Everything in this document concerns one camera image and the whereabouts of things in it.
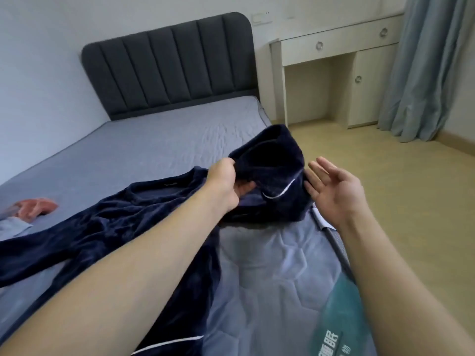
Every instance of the cabinet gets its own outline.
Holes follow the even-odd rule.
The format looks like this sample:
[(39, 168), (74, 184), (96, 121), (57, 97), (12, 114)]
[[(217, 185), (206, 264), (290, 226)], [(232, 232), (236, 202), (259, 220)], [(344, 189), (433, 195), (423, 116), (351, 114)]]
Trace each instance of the cabinet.
[(395, 16), (271, 43), (279, 121), (375, 123), (401, 27)]

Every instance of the headboard panel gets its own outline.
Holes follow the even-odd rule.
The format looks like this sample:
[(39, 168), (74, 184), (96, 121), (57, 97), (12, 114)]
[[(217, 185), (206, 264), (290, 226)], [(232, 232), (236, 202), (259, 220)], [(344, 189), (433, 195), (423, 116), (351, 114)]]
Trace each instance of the headboard panel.
[(251, 25), (237, 12), (88, 44), (81, 59), (112, 120), (259, 97)]

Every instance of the navy blue garment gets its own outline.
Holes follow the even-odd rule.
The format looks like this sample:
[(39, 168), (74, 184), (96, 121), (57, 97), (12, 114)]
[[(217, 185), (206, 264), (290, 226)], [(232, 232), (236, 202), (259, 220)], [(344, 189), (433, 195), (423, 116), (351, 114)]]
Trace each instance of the navy blue garment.
[[(303, 219), (311, 204), (303, 188), (304, 158), (285, 126), (270, 126), (230, 157), (236, 161), (237, 178), (254, 180), (258, 187), (243, 197), (223, 221), (261, 223)], [(69, 262), (0, 344), (74, 277), (163, 220), (204, 184), (207, 174), (206, 169), (194, 167), (181, 176), (137, 182), (47, 230), (1, 242), (0, 287), (59, 262)], [(206, 320), (221, 276), (218, 246), (217, 226), (137, 350), (205, 335)], [(137, 354), (200, 355), (201, 350), (202, 339), (195, 339), (152, 347)]]

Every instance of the gray curtain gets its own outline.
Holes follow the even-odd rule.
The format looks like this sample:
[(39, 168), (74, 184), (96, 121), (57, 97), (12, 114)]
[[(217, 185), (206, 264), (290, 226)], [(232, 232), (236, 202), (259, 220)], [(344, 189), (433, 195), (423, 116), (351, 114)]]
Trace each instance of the gray curtain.
[(474, 11), (473, 0), (407, 0), (379, 116), (381, 130), (390, 130), (401, 142), (435, 137), (448, 116), (455, 65)]

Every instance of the person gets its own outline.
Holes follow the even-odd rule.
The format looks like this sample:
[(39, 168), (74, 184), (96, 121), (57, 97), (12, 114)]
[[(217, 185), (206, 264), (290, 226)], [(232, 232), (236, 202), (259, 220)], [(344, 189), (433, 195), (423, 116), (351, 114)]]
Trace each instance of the person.
[[(207, 235), (255, 187), (236, 182), (233, 164), (218, 161), (204, 186), (168, 217), (71, 281), (4, 343), (0, 355), (129, 356)], [(475, 355), (472, 338), (389, 241), (359, 179), (322, 157), (309, 167), (305, 188), (343, 239), (378, 354)]]

